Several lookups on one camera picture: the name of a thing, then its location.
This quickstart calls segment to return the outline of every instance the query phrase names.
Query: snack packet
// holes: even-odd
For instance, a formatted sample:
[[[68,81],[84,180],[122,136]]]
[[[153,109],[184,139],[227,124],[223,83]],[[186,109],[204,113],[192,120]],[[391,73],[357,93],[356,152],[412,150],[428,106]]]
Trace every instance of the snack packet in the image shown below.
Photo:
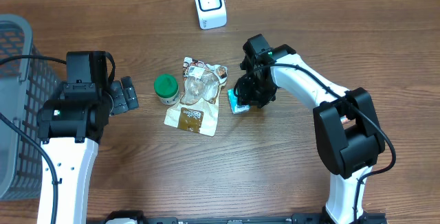
[[[219,118],[220,90],[226,85],[228,68],[184,59],[184,94],[168,108],[164,123],[185,131],[213,136]]]

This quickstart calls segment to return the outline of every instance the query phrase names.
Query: gray basket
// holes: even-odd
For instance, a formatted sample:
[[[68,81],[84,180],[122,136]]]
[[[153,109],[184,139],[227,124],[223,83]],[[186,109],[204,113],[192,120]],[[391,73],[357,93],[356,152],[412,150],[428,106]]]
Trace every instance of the gray basket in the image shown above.
[[[14,55],[39,54],[29,23],[13,14],[0,15],[0,60]],[[60,83],[44,60],[21,59],[0,66],[0,112],[33,140],[36,114]],[[0,199],[40,196],[41,155],[27,141],[0,122]]]

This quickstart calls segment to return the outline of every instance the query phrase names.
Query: wooden tabletop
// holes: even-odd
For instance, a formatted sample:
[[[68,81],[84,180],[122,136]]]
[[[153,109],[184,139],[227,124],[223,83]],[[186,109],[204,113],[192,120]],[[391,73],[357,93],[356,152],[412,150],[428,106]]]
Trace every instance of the wooden tabletop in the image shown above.
[[[99,147],[88,218],[114,210],[179,218],[319,212],[329,171],[311,112],[286,91],[263,109],[231,114],[226,90],[243,75],[246,40],[288,44],[339,85],[364,87],[397,151],[368,178],[364,208],[390,223],[440,218],[440,0],[226,0],[228,24],[202,31],[194,0],[0,0],[26,18],[42,54],[106,50],[131,76],[140,108],[111,118]],[[190,56],[229,69],[214,137],[163,124],[160,74],[182,87]],[[62,78],[65,68],[54,65]],[[375,168],[390,161],[388,149]],[[0,203],[0,223],[35,223],[39,200]]]

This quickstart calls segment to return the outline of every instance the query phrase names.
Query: small jar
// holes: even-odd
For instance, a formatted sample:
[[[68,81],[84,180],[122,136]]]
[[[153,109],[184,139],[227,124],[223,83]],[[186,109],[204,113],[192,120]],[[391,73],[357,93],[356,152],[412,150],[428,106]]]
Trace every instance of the small jar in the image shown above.
[[[180,99],[179,84],[176,78],[169,74],[163,74],[157,77],[154,82],[154,90],[159,97],[160,102],[172,105]]]

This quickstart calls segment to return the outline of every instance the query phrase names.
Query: blue and white object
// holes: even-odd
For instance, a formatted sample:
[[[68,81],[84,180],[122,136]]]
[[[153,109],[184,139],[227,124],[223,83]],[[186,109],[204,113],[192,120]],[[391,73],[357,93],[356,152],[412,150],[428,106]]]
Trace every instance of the blue and white object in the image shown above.
[[[234,89],[228,90],[229,103],[231,104],[232,114],[243,113],[250,110],[250,105],[239,105],[237,97],[234,95]]]
[[[212,29],[226,25],[225,0],[195,0],[200,28]]]

